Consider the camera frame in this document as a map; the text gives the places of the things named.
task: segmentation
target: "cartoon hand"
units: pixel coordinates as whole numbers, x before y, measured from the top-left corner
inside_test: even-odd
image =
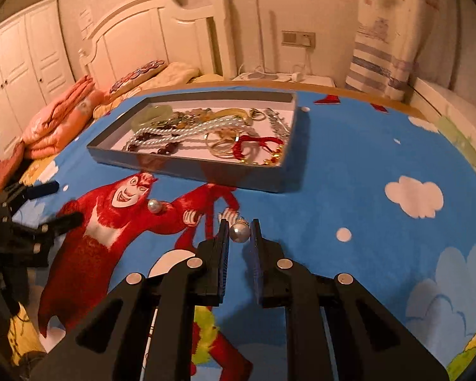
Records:
[[[183,223],[187,226],[196,226],[201,219],[201,215],[195,210],[186,210],[183,214]]]
[[[226,219],[229,222],[229,226],[236,223],[236,220],[240,217],[240,214],[231,208],[224,209],[224,212],[217,214],[219,223],[222,219]]]

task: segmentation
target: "red monkey cartoon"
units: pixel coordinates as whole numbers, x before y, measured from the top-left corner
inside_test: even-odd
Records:
[[[51,317],[57,316],[68,332],[107,294],[113,270],[127,246],[144,231],[171,235],[181,231],[175,249],[195,252],[193,238],[205,216],[207,239],[214,235],[214,203],[223,198],[227,213],[239,209],[234,188],[211,183],[175,199],[161,202],[162,211],[148,210],[148,194],[154,182],[150,173],[137,173],[91,190],[67,202],[58,215],[83,213],[81,226],[68,232],[49,271],[38,311],[39,331],[46,337]],[[220,381],[246,381],[252,370],[247,361],[219,333],[211,351],[224,368]]]

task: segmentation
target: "red bracelet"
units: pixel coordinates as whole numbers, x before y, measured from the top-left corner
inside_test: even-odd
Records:
[[[279,139],[278,137],[273,137],[273,136],[252,137],[252,136],[249,136],[249,135],[242,135],[242,136],[240,136],[238,141],[233,146],[233,156],[236,158],[236,160],[239,160],[242,163],[245,162],[245,155],[241,151],[241,144],[243,142],[257,142],[257,143],[259,143],[259,146],[266,149],[267,151],[269,151],[272,154],[280,153],[280,150],[282,149],[282,146],[284,146],[284,142],[281,139]],[[277,150],[274,151],[274,150],[272,150],[268,147],[267,142],[276,143],[276,144],[279,145],[279,147],[277,148]],[[272,161],[272,159],[273,159],[273,157],[272,157],[271,159],[265,160],[264,164],[266,164],[267,161],[269,162],[268,164],[276,163],[278,161],[278,156],[275,156],[275,158],[276,158],[275,162]]]

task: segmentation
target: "cabinet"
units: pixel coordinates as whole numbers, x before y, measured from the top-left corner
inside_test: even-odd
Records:
[[[44,0],[0,23],[0,157],[31,118],[74,84],[58,18]]]

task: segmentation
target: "silver screw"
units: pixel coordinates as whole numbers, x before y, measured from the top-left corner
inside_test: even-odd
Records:
[[[277,266],[280,269],[289,269],[293,266],[293,261],[291,259],[282,258],[277,261]]]
[[[142,280],[141,274],[138,272],[132,272],[131,274],[128,274],[127,277],[125,278],[127,283],[129,285],[136,285],[139,284]]]
[[[187,261],[189,268],[199,268],[203,264],[203,260],[197,257],[191,258]]]
[[[339,274],[339,276],[336,278],[342,285],[349,285],[354,281],[353,276],[350,274]]]

